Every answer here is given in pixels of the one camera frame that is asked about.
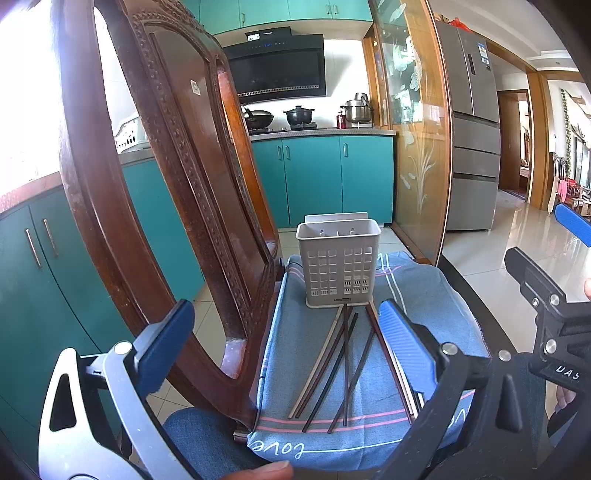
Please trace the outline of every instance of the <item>refrigerator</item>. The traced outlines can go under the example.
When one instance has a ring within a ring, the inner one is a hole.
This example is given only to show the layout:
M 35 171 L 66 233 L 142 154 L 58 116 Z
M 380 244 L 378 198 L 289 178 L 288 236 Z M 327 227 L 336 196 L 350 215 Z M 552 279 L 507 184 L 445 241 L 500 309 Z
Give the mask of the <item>refrigerator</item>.
M 453 177 L 447 230 L 488 230 L 495 214 L 501 130 L 486 41 L 436 22 L 453 110 Z

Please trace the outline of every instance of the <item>dark chopstick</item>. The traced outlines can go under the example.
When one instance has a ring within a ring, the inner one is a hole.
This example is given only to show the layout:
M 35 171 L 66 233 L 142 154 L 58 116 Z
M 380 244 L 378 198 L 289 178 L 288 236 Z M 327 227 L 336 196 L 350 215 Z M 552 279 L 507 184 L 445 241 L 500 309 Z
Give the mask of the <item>dark chopstick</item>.
M 355 313 L 355 315 L 353 315 L 353 320 L 351 321 L 349 334 L 353 333 L 353 329 L 355 328 L 355 324 L 357 323 L 358 316 L 359 316 L 359 313 Z M 336 374 L 339 370 L 340 361 L 344 355 L 345 355 L 345 346 L 343 345 L 340 349 L 339 356 L 336 359 L 336 362 L 335 362 L 335 365 L 332 369 L 332 372 L 330 372 L 328 380 L 326 381 L 326 385 L 322 389 L 322 392 L 320 393 L 320 396 L 318 397 L 318 400 L 316 401 L 316 405 L 314 405 L 314 409 L 312 409 L 312 413 L 310 414 L 310 417 L 308 417 L 308 420 L 306 420 L 306 424 L 304 425 L 304 428 L 302 428 L 302 430 L 301 430 L 302 433 L 306 433 L 308 431 L 308 429 L 310 428 L 310 424 L 312 423 L 312 420 L 314 420 L 314 417 L 315 417 L 316 413 L 318 412 L 318 410 L 320 409 L 320 406 L 322 405 L 322 402 L 324 401 L 326 394 L 330 390 L 332 382 L 335 380 Z
M 343 403 L 345 404 L 343 415 L 343 427 L 347 426 L 347 413 L 348 413 L 348 405 L 349 405 L 349 326 L 348 326 L 348 318 L 345 317 L 343 319 L 343 326 L 345 327 L 344 335 L 345 338 L 343 340 L 343 346 L 345 347 L 345 381 L 344 381 L 344 389 L 345 392 L 343 393 Z
M 357 370 L 355 370 L 355 373 L 353 375 L 353 380 L 351 380 L 351 386 L 349 387 L 349 391 L 348 391 L 349 396 L 351 396 L 353 394 L 353 392 L 355 391 L 355 387 L 357 386 L 357 380 L 359 380 L 359 377 L 361 376 L 361 370 L 363 370 L 363 366 L 365 365 L 365 361 L 368 357 L 369 348 L 371 347 L 371 342 L 374 339 L 374 335 L 375 335 L 374 329 L 370 329 L 368 340 L 365 343 L 365 348 L 363 349 L 363 353 L 361 355 L 361 360 L 359 360 L 359 365 L 357 365 Z M 339 417 L 341 416 L 341 414 L 343 414 L 344 411 L 345 411 L 345 400 L 343 399 L 343 402 L 341 403 L 341 405 L 339 407 L 339 411 L 336 413 L 336 415 L 335 415 L 335 417 L 334 417 L 332 423 L 330 424 L 330 427 L 326 433 L 333 432 L 333 430 L 336 427 L 336 423 L 339 421 Z
M 406 412 L 407 418 L 409 423 L 413 422 L 413 415 L 411 414 L 410 407 L 408 403 L 405 401 L 406 395 L 404 394 L 404 388 L 402 387 L 402 382 L 398 377 L 398 373 L 396 367 L 394 367 L 394 362 L 390 357 L 390 353 L 388 352 L 388 347 L 386 345 L 386 340 L 384 340 L 384 336 L 382 335 L 382 331 L 379 329 L 378 319 L 374 314 L 374 309 L 368 303 L 365 306 L 365 310 L 369 315 L 369 321 L 374 329 L 375 334 L 378 337 L 379 345 L 382 347 L 382 352 L 384 353 L 384 357 L 386 357 L 386 362 L 390 367 L 390 371 L 392 372 L 392 376 L 394 377 L 394 383 L 396 383 L 396 388 L 398 389 L 398 394 L 400 395 L 400 399 L 402 400 L 402 404 L 404 405 L 404 411 Z
M 353 312 L 353 307 L 350 307 L 347 309 L 345 306 L 344 315 L 345 315 L 346 320 L 349 319 L 349 316 L 351 315 L 352 312 Z M 330 347 L 328 355 L 326 355 L 326 357 L 324 358 L 324 363 L 320 367 L 320 370 L 318 370 L 316 377 L 314 377 L 314 381 L 308 386 L 308 390 L 306 390 L 306 394 L 305 394 L 302 402 L 300 403 L 300 406 L 296 409 L 295 415 L 294 415 L 295 418 L 297 418 L 297 419 L 300 418 L 300 415 L 302 414 L 302 412 L 304 411 L 304 409 L 308 405 L 308 402 L 312 398 L 312 395 L 314 394 L 316 387 L 318 386 L 318 383 L 320 383 L 320 380 L 322 379 L 322 375 L 324 375 L 324 372 L 326 372 L 326 369 L 328 368 L 328 366 L 330 364 L 330 360 L 332 359 L 332 356 L 335 354 L 335 350 L 337 348 L 337 345 L 340 342 L 340 338 L 343 336 L 344 328 L 345 328 L 345 322 L 343 322 L 343 324 L 341 325 L 341 327 L 339 329 L 339 333 L 335 337 L 335 341 L 333 342 L 332 346 Z

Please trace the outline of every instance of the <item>doorway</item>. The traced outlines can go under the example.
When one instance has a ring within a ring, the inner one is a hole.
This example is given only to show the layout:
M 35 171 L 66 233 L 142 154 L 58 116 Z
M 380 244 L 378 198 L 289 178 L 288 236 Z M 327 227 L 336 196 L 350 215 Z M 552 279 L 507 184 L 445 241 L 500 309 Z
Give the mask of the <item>doorway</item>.
M 527 90 L 497 92 L 501 122 L 499 190 L 527 201 L 531 179 L 531 107 Z

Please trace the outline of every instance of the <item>pot lid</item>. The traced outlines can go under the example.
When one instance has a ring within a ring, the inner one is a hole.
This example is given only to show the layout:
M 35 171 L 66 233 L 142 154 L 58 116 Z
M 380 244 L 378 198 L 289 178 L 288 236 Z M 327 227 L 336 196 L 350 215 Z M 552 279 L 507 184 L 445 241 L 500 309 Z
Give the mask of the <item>pot lid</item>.
M 292 108 L 291 110 L 288 110 L 287 112 L 283 112 L 283 113 L 313 112 L 313 111 L 314 111 L 313 108 L 302 108 L 301 105 L 296 105 L 295 108 Z

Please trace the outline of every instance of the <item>cabinet door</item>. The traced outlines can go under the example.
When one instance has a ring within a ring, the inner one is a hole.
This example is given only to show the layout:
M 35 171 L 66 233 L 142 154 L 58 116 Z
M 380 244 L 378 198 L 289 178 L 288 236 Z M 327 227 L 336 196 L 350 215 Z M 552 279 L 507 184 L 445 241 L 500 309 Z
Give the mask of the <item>cabinet door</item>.
M 177 300 L 192 301 L 203 274 L 155 160 L 123 169 L 135 212 L 164 278 Z
M 250 27 L 290 19 L 287 0 L 240 0 L 240 25 Z
M 333 18 L 329 0 L 287 0 L 291 20 Z
M 27 207 L 0 220 L 0 265 L 0 392 L 38 428 L 62 350 L 73 347 L 80 355 L 99 350 L 62 295 Z
M 0 397 L 0 430 L 9 441 L 12 450 L 29 467 L 38 472 L 38 429 L 22 418 L 2 397 Z
M 131 332 L 86 251 L 64 191 L 41 197 L 29 207 L 47 264 L 96 346 L 108 352 L 121 340 L 132 342 Z
M 200 9 L 201 25 L 212 35 L 241 27 L 238 0 L 206 0 Z
M 253 142 L 256 170 L 277 228 L 290 225 L 287 209 L 287 188 L 281 140 Z
M 333 0 L 330 8 L 335 19 L 372 21 L 368 0 Z
M 343 212 L 339 137 L 283 140 L 290 226 L 305 215 Z
M 190 10 L 197 21 L 200 22 L 201 0 L 183 0 L 183 3 L 185 7 Z
M 343 136 L 343 210 L 367 212 L 378 223 L 392 223 L 394 142 L 391 137 Z

